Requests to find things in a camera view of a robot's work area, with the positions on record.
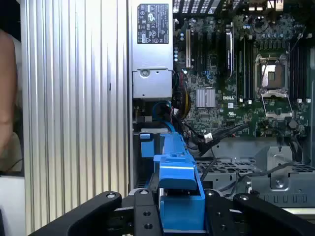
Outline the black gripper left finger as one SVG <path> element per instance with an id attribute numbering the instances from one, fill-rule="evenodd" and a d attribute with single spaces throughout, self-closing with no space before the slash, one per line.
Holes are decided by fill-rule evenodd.
<path id="1" fill-rule="evenodd" d="M 106 191 L 32 233 L 33 236 L 162 236 L 158 207 L 148 189 L 125 198 Z"/>

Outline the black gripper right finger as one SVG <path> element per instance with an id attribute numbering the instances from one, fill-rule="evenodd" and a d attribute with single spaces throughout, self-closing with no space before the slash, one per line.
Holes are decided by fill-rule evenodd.
<path id="1" fill-rule="evenodd" d="M 261 198 L 240 193 L 232 200 L 206 191 L 205 224 L 210 236 L 313 236 L 315 225 Z"/>

